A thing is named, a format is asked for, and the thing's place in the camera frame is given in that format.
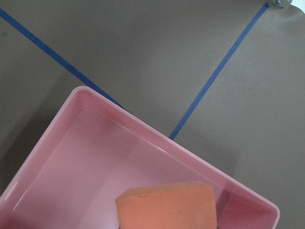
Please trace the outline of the orange foam block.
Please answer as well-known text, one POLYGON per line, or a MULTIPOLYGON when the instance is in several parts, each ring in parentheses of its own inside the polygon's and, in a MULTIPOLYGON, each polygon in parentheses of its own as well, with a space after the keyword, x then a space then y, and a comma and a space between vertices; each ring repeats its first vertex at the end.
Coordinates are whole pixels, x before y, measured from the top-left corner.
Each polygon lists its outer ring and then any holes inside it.
POLYGON ((124 191, 115 200, 121 229, 215 229, 214 190, 182 182, 124 191))

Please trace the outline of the pink plastic bin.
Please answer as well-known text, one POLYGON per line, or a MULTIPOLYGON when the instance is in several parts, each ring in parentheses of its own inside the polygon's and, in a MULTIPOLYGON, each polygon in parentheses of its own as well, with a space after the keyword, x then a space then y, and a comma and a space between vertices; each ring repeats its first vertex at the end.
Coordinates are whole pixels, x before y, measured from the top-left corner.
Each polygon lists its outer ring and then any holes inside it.
POLYGON ((116 229, 132 187, 201 181, 220 229, 274 229, 279 208, 94 90, 75 88, 0 198, 3 229, 116 229))

